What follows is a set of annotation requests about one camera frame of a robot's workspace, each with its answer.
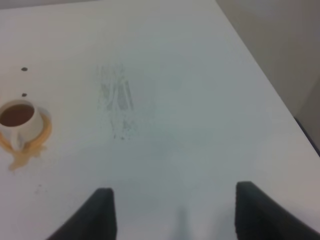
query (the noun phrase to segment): coffee stain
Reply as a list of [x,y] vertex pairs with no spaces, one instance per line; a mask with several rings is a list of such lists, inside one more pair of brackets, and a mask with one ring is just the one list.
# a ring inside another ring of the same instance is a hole
[[43,130],[41,134],[34,140],[26,142],[22,151],[14,151],[10,143],[0,134],[0,146],[7,152],[12,154],[13,163],[9,166],[9,171],[24,167],[28,164],[30,158],[39,158],[41,153],[47,149],[43,143],[48,139],[52,132],[52,123],[50,119],[41,113],[43,120]]

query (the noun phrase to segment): black object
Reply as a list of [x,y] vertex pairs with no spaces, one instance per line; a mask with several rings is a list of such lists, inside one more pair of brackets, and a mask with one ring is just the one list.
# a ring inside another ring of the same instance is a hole
[[100,188],[48,240],[115,240],[114,192]]
[[320,240],[320,234],[283,209],[252,182],[236,185],[239,240]]

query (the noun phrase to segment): white table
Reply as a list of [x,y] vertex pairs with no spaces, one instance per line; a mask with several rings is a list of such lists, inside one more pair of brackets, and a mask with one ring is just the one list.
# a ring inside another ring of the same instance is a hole
[[112,187],[119,240],[235,240],[244,180],[320,230],[319,157],[213,0],[1,10],[0,102],[22,93],[53,131],[15,173],[0,150],[1,239]]

